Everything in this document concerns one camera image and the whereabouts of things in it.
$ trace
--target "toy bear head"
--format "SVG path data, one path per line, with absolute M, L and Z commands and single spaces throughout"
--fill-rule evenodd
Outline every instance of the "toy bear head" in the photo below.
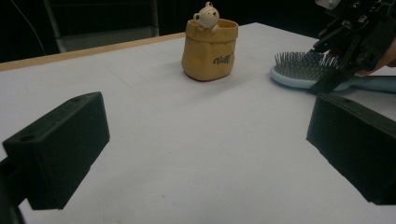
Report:
M 218 24 L 219 12 L 213 7 L 211 2 L 206 2 L 205 7 L 199 13 L 195 13 L 193 18 L 201 27 L 212 28 Z

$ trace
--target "gray floor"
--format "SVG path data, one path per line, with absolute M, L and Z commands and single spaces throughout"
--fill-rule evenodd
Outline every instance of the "gray floor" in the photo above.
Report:
M 138 39 L 149 38 L 158 35 L 158 29 L 142 27 L 131 30 L 120 30 L 88 35 L 64 36 L 59 42 L 62 52 L 90 49 L 105 45 L 118 44 Z

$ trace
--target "dark background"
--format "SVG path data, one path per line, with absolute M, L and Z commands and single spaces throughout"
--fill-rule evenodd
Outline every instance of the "dark background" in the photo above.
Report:
M 62 36 L 150 26 L 149 0 L 49 0 Z M 0 0 L 0 63 L 59 53 L 42 0 L 14 0 L 35 27 L 12 5 Z M 160 35 L 184 32 L 186 22 L 206 0 L 157 0 Z M 240 25 L 260 22 L 300 35 L 317 37 L 332 17 L 315 0 L 212 1 L 220 17 Z

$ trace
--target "table surface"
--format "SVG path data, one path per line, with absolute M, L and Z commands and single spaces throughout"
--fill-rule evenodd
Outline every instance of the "table surface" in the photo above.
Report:
M 305 140 L 315 96 L 269 77 L 275 54 L 315 42 L 241 26 L 232 73 L 211 82 L 183 73 L 184 34 L 0 64 L 0 139 L 93 91 L 111 135 L 65 209 L 24 201 L 26 222 L 394 223 Z M 394 95 L 337 94 L 396 119 Z

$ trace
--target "hair brush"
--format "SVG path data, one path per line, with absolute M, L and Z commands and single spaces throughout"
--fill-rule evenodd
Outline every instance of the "hair brush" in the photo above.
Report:
M 275 56 L 270 75 L 275 81 L 293 88 L 309 89 L 325 74 L 337 69 L 338 57 L 315 52 L 282 52 Z M 396 76 L 351 77 L 335 91 L 355 87 L 370 91 L 396 93 Z

